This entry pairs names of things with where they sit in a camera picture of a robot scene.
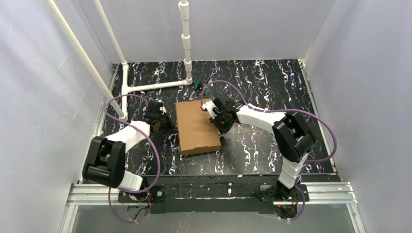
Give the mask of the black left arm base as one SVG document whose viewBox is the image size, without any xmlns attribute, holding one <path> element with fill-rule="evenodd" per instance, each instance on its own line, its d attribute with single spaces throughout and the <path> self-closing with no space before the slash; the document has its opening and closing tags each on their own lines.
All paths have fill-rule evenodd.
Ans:
<svg viewBox="0 0 412 233">
<path fill-rule="evenodd" d="M 130 193 L 121 189 L 118 190 L 119 203 L 163 203 L 166 200 L 165 185 L 155 185 L 149 191 L 144 193 Z"/>
</svg>

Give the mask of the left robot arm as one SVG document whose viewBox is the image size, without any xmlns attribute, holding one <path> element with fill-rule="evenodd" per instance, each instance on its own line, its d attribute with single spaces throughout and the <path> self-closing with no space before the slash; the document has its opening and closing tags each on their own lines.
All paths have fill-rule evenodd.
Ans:
<svg viewBox="0 0 412 233">
<path fill-rule="evenodd" d="M 173 128 L 164 103 L 148 102 L 142 119 L 131 121 L 127 127 L 114 134 L 96 136 L 91 140 L 82 177 L 89 182 L 140 193 L 143 178 L 126 170 L 126 153 L 144 140 L 153 146 L 151 135 Z"/>
</svg>

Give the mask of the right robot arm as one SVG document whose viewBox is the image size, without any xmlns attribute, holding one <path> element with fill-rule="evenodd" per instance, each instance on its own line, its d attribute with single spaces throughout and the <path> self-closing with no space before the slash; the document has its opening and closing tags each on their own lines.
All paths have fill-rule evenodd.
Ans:
<svg viewBox="0 0 412 233">
<path fill-rule="evenodd" d="M 201 109 L 210 115 L 209 121 L 225 134 L 234 123 L 251 125 L 274 135 L 283 156 L 277 187 L 292 190 L 299 181 L 299 173 L 315 144 L 315 135 L 299 114 L 285 110 L 270 112 L 251 104 L 233 101 L 221 95 L 202 104 Z"/>
</svg>

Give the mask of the brown cardboard box sheet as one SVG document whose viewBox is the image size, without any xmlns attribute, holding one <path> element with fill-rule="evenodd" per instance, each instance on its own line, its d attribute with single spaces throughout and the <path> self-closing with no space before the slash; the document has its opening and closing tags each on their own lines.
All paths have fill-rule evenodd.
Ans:
<svg viewBox="0 0 412 233">
<path fill-rule="evenodd" d="M 179 152 L 183 156 L 219 151 L 222 148 L 219 131 L 201 110 L 199 100 L 175 103 Z"/>
</svg>

